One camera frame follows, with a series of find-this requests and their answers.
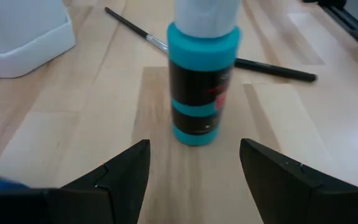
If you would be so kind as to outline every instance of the wooden table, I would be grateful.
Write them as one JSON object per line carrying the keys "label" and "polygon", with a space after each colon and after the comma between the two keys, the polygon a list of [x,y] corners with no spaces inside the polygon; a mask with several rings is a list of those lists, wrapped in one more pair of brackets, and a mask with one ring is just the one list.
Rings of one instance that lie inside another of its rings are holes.
{"label": "wooden table", "polygon": [[152,143],[139,223],[262,223],[239,161],[251,138],[358,186],[358,43],[314,4],[243,0],[239,56],[317,73],[302,83],[235,70],[211,145],[173,137],[167,58],[107,16],[166,41],[172,0],[68,0],[77,45],[0,80],[0,175],[59,187],[140,139]]}

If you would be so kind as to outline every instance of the white cap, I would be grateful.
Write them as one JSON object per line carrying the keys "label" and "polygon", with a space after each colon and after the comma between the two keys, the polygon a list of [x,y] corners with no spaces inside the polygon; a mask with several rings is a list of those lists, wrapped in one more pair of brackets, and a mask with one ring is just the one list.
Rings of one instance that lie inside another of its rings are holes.
{"label": "white cap", "polygon": [[193,37],[220,37],[237,24],[240,0],[175,0],[175,25]]}

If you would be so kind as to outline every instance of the white object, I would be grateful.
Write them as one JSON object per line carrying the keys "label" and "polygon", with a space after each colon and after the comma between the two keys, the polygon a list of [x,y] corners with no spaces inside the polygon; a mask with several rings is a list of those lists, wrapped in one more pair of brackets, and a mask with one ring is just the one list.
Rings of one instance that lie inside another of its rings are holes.
{"label": "white object", "polygon": [[237,24],[240,0],[175,0],[175,25],[193,37],[215,38]]}
{"label": "white object", "polygon": [[0,0],[0,78],[25,75],[74,45],[61,0]]}

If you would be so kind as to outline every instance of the black object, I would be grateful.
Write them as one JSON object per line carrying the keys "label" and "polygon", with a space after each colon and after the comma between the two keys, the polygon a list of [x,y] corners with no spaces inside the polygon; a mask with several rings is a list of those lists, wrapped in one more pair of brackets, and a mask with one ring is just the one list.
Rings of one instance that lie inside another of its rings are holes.
{"label": "black object", "polygon": [[60,189],[0,190],[0,223],[136,224],[149,167],[142,140]]}
{"label": "black object", "polygon": [[[123,23],[125,26],[127,26],[128,28],[133,30],[136,34],[138,34],[141,37],[143,37],[144,39],[150,41],[148,39],[148,36],[151,36],[151,35],[146,33],[146,31],[135,26],[133,23],[129,22],[128,20],[126,20],[125,18],[120,16],[119,14],[115,13],[110,8],[105,7],[104,10],[110,16],[113,16],[119,22]],[[301,80],[301,81],[305,81],[305,82],[313,82],[313,81],[317,80],[317,75],[315,75],[315,74],[301,72],[298,70],[292,70],[289,68],[278,67],[278,66],[274,66],[274,65],[268,65],[265,63],[253,62],[251,60],[246,60],[246,59],[241,59],[241,58],[236,59],[234,66],[238,67],[238,68],[252,70],[255,72],[262,72],[262,73],[266,73],[269,75],[275,75],[275,76],[279,76],[279,77],[283,77],[283,78],[291,78],[291,79]]]}
{"label": "black object", "polygon": [[265,224],[358,223],[358,187],[250,139],[240,158]]}
{"label": "black object", "polygon": [[344,6],[345,0],[319,0],[319,6],[358,41],[358,20]]}

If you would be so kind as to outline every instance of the black label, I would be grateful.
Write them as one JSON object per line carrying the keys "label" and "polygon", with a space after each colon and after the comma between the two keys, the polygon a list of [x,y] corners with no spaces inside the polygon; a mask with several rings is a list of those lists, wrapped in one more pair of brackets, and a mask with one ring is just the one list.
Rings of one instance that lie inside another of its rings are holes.
{"label": "black label", "polygon": [[206,117],[187,116],[172,106],[173,124],[186,134],[203,135],[216,129],[221,117],[221,111]]}
{"label": "black label", "polygon": [[188,106],[203,106],[214,102],[229,86],[232,65],[214,72],[184,69],[171,60],[170,89],[172,98]]}

